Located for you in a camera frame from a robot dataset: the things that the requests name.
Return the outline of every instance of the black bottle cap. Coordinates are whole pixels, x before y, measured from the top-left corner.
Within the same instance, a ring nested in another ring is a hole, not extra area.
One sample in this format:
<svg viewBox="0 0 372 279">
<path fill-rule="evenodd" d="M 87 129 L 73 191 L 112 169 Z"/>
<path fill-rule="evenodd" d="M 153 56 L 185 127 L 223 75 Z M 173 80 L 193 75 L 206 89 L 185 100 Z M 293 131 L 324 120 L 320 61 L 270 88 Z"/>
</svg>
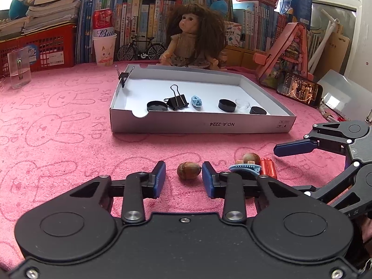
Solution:
<svg viewBox="0 0 372 279">
<path fill-rule="evenodd" d="M 162 101 L 151 101 L 147 103 L 147 111 L 167 111 L 168 106 Z"/>
<path fill-rule="evenodd" d="M 236 104 L 230 100 L 219 100 L 218 108 L 226 112 L 234 112 Z"/>
<path fill-rule="evenodd" d="M 262 109 L 261 107 L 257 107 L 257 106 L 253 106 L 249 113 L 250 114 L 261 114 L 261 115 L 267 114 L 265 109 Z"/>
</svg>

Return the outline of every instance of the screw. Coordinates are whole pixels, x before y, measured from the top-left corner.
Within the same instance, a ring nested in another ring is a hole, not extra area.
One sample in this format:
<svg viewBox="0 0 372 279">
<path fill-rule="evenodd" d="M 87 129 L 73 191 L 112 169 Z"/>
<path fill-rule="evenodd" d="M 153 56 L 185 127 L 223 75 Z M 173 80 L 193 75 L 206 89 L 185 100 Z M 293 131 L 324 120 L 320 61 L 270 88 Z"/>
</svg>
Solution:
<svg viewBox="0 0 372 279">
<path fill-rule="evenodd" d="M 124 214 L 124 218 L 127 220 L 138 220 L 141 216 L 142 214 L 138 211 L 128 211 Z"/>
<path fill-rule="evenodd" d="M 38 279 L 39 277 L 39 273 L 34 270 L 34 269 L 29 269 L 27 272 L 26 272 L 26 276 L 30 279 Z"/>
<path fill-rule="evenodd" d="M 230 211 L 226 213 L 228 220 L 237 221 L 243 219 L 243 213 L 239 211 Z"/>
<path fill-rule="evenodd" d="M 331 278 L 332 279 L 341 279 L 343 275 L 344 275 L 344 272 L 342 270 L 334 270 L 332 275 L 331 275 Z"/>
<path fill-rule="evenodd" d="M 182 222 L 182 223 L 190 223 L 191 222 L 191 219 L 190 218 L 181 218 L 180 219 L 180 222 Z"/>
</svg>

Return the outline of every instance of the phone screen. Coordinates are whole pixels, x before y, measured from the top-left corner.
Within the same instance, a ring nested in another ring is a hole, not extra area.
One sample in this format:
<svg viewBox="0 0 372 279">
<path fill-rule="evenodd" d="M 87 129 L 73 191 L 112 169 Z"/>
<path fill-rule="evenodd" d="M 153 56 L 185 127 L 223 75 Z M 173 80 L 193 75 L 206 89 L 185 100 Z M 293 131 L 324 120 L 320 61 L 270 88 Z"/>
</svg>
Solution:
<svg viewBox="0 0 372 279">
<path fill-rule="evenodd" d="M 321 100 L 322 88 L 320 85 L 298 75 L 282 72 L 279 75 L 277 92 L 306 105 L 316 107 L 319 106 Z"/>
</svg>

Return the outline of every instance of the blue hair clip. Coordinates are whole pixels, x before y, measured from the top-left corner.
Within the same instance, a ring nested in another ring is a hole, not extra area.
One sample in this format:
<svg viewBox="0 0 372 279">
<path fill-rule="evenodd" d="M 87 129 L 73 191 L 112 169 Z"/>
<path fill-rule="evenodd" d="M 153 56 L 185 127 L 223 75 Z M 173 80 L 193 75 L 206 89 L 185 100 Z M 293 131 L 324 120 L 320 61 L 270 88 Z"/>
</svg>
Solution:
<svg viewBox="0 0 372 279">
<path fill-rule="evenodd" d="M 258 175 L 260 175 L 261 166 L 254 164 L 237 164 L 230 166 L 229 171 L 233 173 L 236 171 L 246 171 L 253 174 L 254 177 L 258 177 Z"/>
<path fill-rule="evenodd" d="M 196 108 L 199 108 L 202 106 L 202 100 L 199 99 L 197 96 L 193 96 L 191 98 L 191 104 L 196 107 Z"/>
</svg>

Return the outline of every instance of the doll face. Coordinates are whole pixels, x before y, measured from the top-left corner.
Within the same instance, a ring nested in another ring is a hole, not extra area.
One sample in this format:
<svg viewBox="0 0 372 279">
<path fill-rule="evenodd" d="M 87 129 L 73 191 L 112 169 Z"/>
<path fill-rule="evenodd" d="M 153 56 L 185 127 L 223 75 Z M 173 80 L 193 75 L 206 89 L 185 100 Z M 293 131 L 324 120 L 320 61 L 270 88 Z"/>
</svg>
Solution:
<svg viewBox="0 0 372 279">
<path fill-rule="evenodd" d="M 199 18 L 198 16 L 187 13 L 182 16 L 180 21 L 180 28 L 183 32 L 197 34 L 198 33 Z"/>
</svg>

